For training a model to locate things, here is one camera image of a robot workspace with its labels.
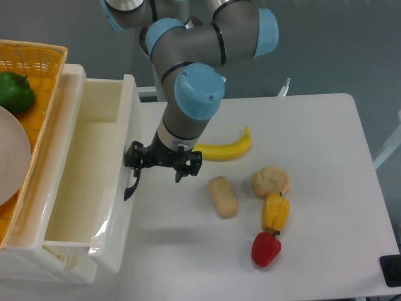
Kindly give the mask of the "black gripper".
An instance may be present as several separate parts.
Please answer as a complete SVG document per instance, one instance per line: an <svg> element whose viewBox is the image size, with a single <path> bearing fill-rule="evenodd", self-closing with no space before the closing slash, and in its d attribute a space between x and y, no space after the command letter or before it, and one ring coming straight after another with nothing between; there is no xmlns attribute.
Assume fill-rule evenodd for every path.
<svg viewBox="0 0 401 301"><path fill-rule="evenodd" d="M139 141L131 143L124 155L124 165L133 170L134 177L139 177L144 167L170 167L176 171L175 181L180 182L183 177L198 175L201 169L202 152L191 151L186 140L157 131L147 148Z"/></svg>

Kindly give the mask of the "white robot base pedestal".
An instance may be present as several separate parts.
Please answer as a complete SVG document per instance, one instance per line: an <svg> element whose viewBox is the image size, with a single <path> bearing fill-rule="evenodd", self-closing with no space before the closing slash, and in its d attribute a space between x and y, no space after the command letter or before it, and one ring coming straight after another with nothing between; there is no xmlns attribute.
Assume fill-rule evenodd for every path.
<svg viewBox="0 0 401 301"><path fill-rule="evenodd" d="M154 66L152 66L152 73L153 73L154 85L155 85L155 89L156 89L157 101L158 102L167 102L167 97L165 96L160 78L159 78Z"/></svg>

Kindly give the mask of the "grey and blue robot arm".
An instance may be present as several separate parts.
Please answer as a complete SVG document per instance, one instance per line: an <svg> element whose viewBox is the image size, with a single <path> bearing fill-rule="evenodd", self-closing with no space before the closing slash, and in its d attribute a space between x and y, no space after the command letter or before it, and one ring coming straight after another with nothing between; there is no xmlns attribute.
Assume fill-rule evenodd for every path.
<svg viewBox="0 0 401 301"><path fill-rule="evenodd" d="M167 99L152 143L135 141L125 165L140 177L142 169L170 167L176 180L198 174L194 150L225 94L217 67L272 52L279 26L273 12L251 1L209 1L212 20L193 26L188 1L102 1L110 26L125 31L146 26L145 51Z"/></svg>

